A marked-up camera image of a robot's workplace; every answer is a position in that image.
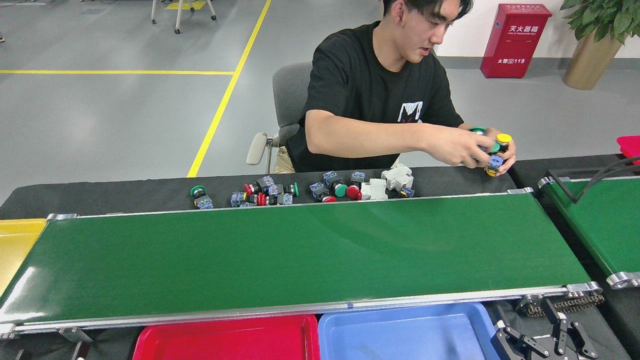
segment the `drive chain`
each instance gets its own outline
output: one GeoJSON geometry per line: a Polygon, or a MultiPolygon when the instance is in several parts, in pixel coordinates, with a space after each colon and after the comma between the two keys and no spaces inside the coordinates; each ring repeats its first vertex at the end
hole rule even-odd
{"type": "MultiPolygon", "coordinates": [[[[554,308],[559,313],[573,313],[576,311],[587,309],[588,307],[602,304],[604,302],[604,296],[592,295],[588,297],[582,297],[579,299],[565,300],[554,304],[554,308]]],[[[539,316],[545,316],[545,312],[540,306],[527,305],[527,317],[536,318],[539,316]]]]}

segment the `green conveyor belt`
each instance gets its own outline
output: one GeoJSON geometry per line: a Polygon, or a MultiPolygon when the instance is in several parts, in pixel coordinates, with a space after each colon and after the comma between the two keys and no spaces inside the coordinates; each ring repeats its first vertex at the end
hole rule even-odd
{"type": "MultiPolygon", "coordinates": [[[[577,195],[587,183],[564,185],[577,195]]],[[[601,180],[577,204],[557,183],[543,189],[607,276],[640,272],[640,177],[601,180]]]]}
{"type": "Polygon", "coordinates": [[[530,193],[50,222],[0,322],[60,322],[588,282],[530,193]]]}

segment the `black cable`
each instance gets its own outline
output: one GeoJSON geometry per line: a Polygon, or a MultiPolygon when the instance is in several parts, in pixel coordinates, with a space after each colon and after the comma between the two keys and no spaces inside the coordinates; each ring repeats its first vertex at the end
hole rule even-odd
{"type": "MultiPolygon", "coordinates": [[[[580,192],[580,194],[576,197],[571,190],[569,190],[564,183],[562,182],[562,180],[560,180],[560,177],[555,173],[554,170],[548,170],[547,173],[549,175],[551,175],[551,177],[556,181],[556,183],[558,184],[558,186],[560,186],[560,189],[562,189],[562,191],[564,191],[564,193],[569,197],[569,199],[574,203],[577,204],[578,201],[580,201],[580,198],[587,192],[587,190],[589,188],[591,188],[593,185],[595,185],[595,183],[599,182],[600,180],[609,177],[617,172],[621,172],[621,171],[625,171],[625,170],[629,170],[630,168],[635,168],[635,167],[640,167],[640,165],[630,165],[630,166],[624,166],[624,167],[619,167],[620,165],[624,165],[626,163],[630,163],[632,161],[637,161],[640,160],[640,156],[635,156],[633,158],[627,158],[627,159],[622,159],[622,160],[618,160],[615,161],[614,163],[611,163],[607,166],[605,166],[604,168],[600,169],[592,178],[591,180],[589,180],[589,182],[587,183],[587,185],[582,189],[582,191],[580,192]]],[[[574,170],[569,170],[569,172],[584,172],[586,169],[574,169],[574,170]]]]}
{"type": "Polygon", "coordinates": [[[630,163],[632,161],[636,161],[636,160],[640,160],[640,156],[635,156],[633,158],[627,158],[627,159],[622,159],[619,161],[616,161],[615,163],[611,163],[609,164],[607,167],[603,168],[602,170],[600,170],[599,172],[597,172],[592,178],[591,180],[587,183],[587,185],[584,187],[584,189],[582,189],[582,191],[580,192],[580,195],[578,195],[578,198],[576,199],[575,203],[578,203],[578,200],[580,200],[580,198],[584,195],[584,193],[587,192],[587,190],[589,190],[589,188],[591,188],[593,185],[595,185],[595,183],[599,182],[600,180],[604,179],[605,177],[611,176],[612,174],[615,174],[617,172],[621,172],[623,170],[628,170],[629,168],[633,168],[633,167],[640,167],[640,165],[631,165],[631,166],[624,166],[621,168],[618,168],[617,166],[619,165],[624,165],[626,163],[630,163]]]}

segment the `black t-shirt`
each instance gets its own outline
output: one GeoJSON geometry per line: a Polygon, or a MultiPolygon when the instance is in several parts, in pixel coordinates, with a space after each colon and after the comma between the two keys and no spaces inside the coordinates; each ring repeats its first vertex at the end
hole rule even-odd
{"type": "Polygon", "coordinates": [[[400,72],[380,64],[373,51],[373,29],[379,23],[340,30],[317,47],[300,130],[285,145],[296,172],[388,168],[399,156],[312,154],[305,136],[304,114],[308,110],[326,110],[368,122],[421,120],[451,127],[463,123],[451,102],[446,71],[432,53],[418,64],[406,62],[400,72]]]}

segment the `short black hair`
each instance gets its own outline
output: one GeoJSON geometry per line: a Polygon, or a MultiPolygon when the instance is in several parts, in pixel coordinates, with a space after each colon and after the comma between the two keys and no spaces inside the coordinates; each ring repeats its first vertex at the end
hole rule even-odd
{"type": "MultiPolygon", "coordinates": [[[[384,12],[383,17],[386,16],[388,10],[391,8],[391,5],[394,4],[397,0],[384,0],[384,12]]],[[[404,0],[407,6],[413,8],[415,10],[420,11],[424,15],[439,13],[440,7],[444,0],[404,0]]],[[[458,10],[458,16],[454,20],[458,20],[461,17],[465,16],[471,11],[471,7],[473,7],[473,0],[460,0],[460,9],[458,10]]]]}

